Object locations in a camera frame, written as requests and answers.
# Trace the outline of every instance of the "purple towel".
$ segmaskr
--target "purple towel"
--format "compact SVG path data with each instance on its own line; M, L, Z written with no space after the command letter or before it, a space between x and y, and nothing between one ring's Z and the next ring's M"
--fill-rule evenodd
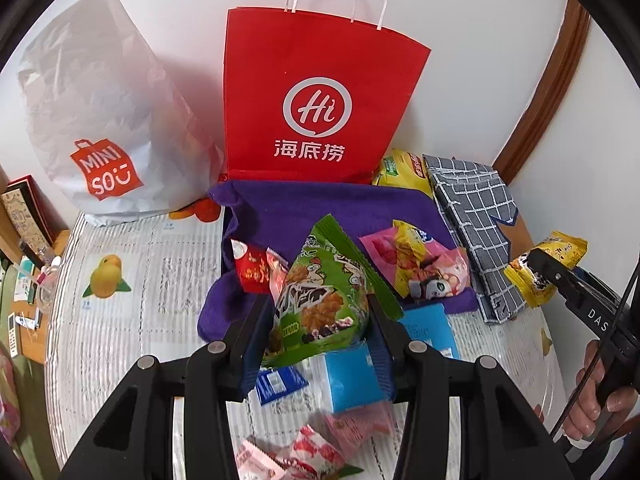
M387 229L394 219L415 225L446 248L456 247L435 203L418 190L231 180L211 188L209 195L231 209L232 217L222 240L223 275L209 290L198 320L198 333L206 341L222 338L232 321L244 319L255 299L255 294L245 294L240 287L229 238L270 247L291 263L313 225L331 213L364 254L367 251L358 238ZM478 308L478 299L471 288L437 303L444 305L447 314ZM415 306L412 302L401 304L404 308Z

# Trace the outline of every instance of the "pink candy wrapper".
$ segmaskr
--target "pink candy wrapper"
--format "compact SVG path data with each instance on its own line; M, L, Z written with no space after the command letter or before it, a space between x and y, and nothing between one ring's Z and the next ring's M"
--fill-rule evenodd
M408 283L411 297L416 300L458 295L469 286L466 251L462 248L446 251L432 264L419 269Z
M273 249L267 249L267 265L269 266L269 290L273 296L273 303L278 303L278 298L284 286L284 280L289 272L286 260Z
M286 474L283 468L248 440L240 444L236 467L240 480L280 480Z
M391 434L394 428L391 403L387 400L342 412L340 415L327 415L326 422L345 458L353 456L371 435Z
M298 436L276 455L276 461L295 479L324 480L344 466L344 458L310 426L300 428Z

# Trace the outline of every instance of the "blue checkered cloth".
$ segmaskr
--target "blue checkered cloth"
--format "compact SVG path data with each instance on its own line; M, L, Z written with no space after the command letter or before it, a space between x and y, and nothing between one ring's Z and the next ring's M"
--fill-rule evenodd
M507 185L484 164L429 155L424 163L438 210L454 240L468 251L471 281L484 320L507 321L525 305L503 272L510 260L509 241L497 222L512 224L518 215Z

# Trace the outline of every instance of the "screw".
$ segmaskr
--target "screw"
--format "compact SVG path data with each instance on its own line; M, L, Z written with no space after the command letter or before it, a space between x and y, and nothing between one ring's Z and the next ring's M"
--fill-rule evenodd
M156 358L152 355L143 355L140 359L138 359L138 368L141 370L146 370L147 368L151 368L156 362Z
M211 354L222 354L226 349L226 345L224 341L212 341L207 346L207 350Z
M416 341L415 339L409 342L409 350L416 354L421 354L427 351L427 344L424 341Z
M497 365L498 365L498 361L496 361L490 355L483 355L480 358L480 366L482 368L488 368L490 370L491 368L495 368Z

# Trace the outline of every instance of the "printed tablecloth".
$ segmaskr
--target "printed tablecloth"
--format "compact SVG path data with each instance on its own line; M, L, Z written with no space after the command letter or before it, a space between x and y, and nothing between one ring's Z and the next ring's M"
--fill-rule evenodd
M47 411L61 467L141 355L152 354L163 362L188 356L203 345L196 324L207 291L220 275L221 240L222 215L210 223L165 215L109 228L78 219L63 257L47 341ZM94 270L116 263L106 257L110 254L119 259L131 291L118 290L105 300L83 297ZM485 324L478 311L448 319L462 359L493 355L529 403L542 405L548 424L558 418L566 399L553 347L543 356L541 330L548 334L548 328L541 309L525 309L517 319L495 326ZM300 369L310 382L322 380L313 363L303 362ZM311 388L266 406L260 406L254 390L242 404L227 404L234 446L248 436L265 450L284 446L306 423L329 435L319 406ZM460 467L460 416L457 401L452 399L450 406L447 477L453 479ZM395 405L394 413L394 434L373 437L350 459L365 470L360 480L392 478L406 405ZM174 478L182 480L181 400L175 404L173 444Z

